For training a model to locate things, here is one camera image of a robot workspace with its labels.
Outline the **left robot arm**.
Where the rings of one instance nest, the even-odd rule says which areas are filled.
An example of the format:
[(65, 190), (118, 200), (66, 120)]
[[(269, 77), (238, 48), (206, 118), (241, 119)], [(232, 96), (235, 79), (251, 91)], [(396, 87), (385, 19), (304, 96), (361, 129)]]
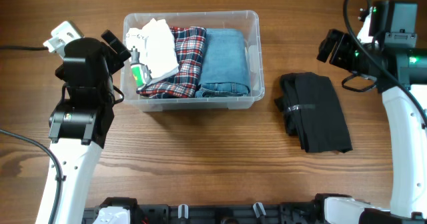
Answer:
[(65, 45), (55, 76), (63, 81), (61, 98), (49, 118), (52, 154), (37, 223), (80, 223), (89, 186), (113, 107), (124, 98), (112, 76), (131, 57), (109, 30), (102, 39), (82, 37)]

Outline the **black garment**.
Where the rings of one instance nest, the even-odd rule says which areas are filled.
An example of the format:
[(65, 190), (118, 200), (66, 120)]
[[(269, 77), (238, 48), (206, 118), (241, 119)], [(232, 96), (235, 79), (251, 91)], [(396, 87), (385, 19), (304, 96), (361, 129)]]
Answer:
[(328, 77), (315, 73), (288, 73), (279, 80), (282, 96), (275, 99), (289, 136), (297, 136), (307, 153), (351, 151), (346, 120)]

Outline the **blue denim jeans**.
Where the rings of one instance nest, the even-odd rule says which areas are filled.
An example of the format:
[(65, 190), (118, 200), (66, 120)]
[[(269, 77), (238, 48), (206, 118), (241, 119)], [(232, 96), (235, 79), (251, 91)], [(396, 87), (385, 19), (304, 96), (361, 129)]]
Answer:
[(237, 29), (207, 29), (195, 97), (245, 97), (250, 94), (250, 89), (242, 32)]

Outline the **white printed t-shirt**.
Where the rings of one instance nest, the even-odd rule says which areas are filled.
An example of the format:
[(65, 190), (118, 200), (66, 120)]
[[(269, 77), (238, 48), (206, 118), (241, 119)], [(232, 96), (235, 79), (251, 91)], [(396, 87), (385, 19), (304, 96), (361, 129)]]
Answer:
[(129, 29), (125, 44), (137, 92), (178, 73), (175, 37), (166, 20), (152, 19), (141, 29)]

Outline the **red navy plaid cloth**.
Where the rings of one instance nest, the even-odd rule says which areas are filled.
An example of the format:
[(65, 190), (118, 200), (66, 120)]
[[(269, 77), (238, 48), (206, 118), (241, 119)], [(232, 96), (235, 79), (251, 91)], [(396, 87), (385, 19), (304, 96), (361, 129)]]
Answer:
[(170, 27), (175, 39), (178, 72), (149, 85), (137, 94), (149, 99), (193, 98), (202, 70), (207, 29), (204, 27)]

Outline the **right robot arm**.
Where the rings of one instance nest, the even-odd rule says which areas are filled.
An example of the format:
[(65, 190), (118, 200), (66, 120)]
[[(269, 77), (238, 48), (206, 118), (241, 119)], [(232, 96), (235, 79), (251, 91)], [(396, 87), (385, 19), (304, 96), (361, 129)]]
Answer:
[(374, 81), (390, 126), (393, 188), (383, 209), (351, 197), (323, 201), (325, 223), (426, 222), (426, 50), (416, 48), (417, 4), (375, 1), (357, 38), (329, 30), (317, 59)]

